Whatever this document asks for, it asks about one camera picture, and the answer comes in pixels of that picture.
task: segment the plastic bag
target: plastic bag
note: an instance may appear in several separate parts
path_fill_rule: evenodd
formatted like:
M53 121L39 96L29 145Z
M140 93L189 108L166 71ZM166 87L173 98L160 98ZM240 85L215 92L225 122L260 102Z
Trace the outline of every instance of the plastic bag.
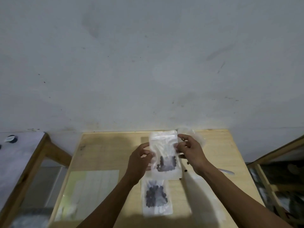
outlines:
M173 214L167 180L144 176L141 180L141 201L144 217Z
M152 178L156 180L178 180L182 177L181 163L174 148L177 143L176 130L151 132L150 150L154 153L151 166Z
M192 138L194 138L196 141L198 141L200 143L201 147L203 147L205 145L205 139L198 133L195 133L195 131L189 127L178 128L177 134L180 134L180 133L192 136Z

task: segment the clear plastic bag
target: clear plastic bag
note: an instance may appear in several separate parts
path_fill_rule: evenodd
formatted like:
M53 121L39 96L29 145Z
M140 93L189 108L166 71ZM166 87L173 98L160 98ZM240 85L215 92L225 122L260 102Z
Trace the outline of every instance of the clear plastic bag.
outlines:
M195 131L189 127L178 128L177 134L180 134L180 133L192 136L192 138L194 138L196 141L198 141L200 143L201 147L203 147L205 145L205 139L198 133L195 133Z
M151 132L150 150L154 153L151 166L152 178L156 180L178 180L182 177L181 163L174 148L177 143L176 130Z
M173 214L167 180L154 180L144 176L140 184L144 217Z

